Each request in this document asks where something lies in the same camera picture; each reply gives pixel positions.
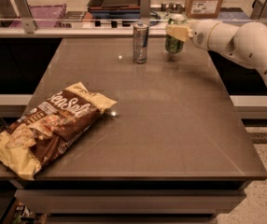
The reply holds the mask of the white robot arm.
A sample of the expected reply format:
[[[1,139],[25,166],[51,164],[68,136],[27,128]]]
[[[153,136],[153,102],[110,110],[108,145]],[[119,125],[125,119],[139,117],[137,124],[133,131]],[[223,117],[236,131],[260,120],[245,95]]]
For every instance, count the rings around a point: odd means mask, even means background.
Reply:
[[[167,24],[166,33],[199,49],[214,51],[245,68],[256,69],[267,87],[267,26],[248,22],[236,26],[222,21]]]

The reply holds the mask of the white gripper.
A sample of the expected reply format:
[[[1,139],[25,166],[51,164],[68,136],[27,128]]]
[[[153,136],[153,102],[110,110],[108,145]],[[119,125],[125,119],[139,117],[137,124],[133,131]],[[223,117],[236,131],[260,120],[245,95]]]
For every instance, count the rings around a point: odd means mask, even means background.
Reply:
[[[220,25],[220,21],[203,20],[191,21],[189,26],[168,24],[166,33],[182,42],[191,38],[192,44],[199,49],[216,50],[218,45],[213,38],[213,31]]]

